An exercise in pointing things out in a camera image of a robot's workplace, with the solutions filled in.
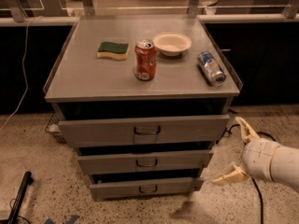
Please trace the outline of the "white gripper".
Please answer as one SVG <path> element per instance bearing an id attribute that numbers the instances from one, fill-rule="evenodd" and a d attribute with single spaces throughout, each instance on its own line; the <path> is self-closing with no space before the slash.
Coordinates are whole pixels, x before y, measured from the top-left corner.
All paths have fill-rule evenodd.
<path id="1" fill-rule="evenodd" d="M 246 171 L 232 162 L 212 179 L 212 183 L 219 186 L 240 183 L 248 180 L 249 175 L 271 181 L 270 163 L 280 144 L 259 138 L 259 135 L 243 118 L 236 117 L 235 121 L 240 125 L 241 138 L 246 144 L 241 158 Z"/>

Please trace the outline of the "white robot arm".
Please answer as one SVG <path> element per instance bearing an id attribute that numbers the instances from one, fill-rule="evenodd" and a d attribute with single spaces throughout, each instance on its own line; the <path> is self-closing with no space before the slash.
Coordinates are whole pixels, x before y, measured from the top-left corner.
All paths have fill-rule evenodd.
<path id="1" fill-rule="evenodd" d="M 253 177 L 280 183 L 299 192 L 299 149 L 260 137 L 241 117 L 236 117 L 235 121 L 240 125 L 245 143 L 241 164 L 232 162 L 212 182 L 223 186 Z"/>

